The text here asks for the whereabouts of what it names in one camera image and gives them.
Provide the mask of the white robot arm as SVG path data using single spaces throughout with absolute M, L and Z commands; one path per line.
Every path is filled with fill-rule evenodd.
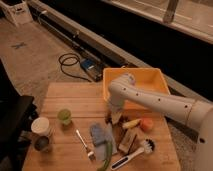
M 139 89 L 134 81 L 125 73 L 109 83 L 109 109 L 119 111 L 128 100 L 197 131 L 194 171 L 213 171 L 213 103 Z

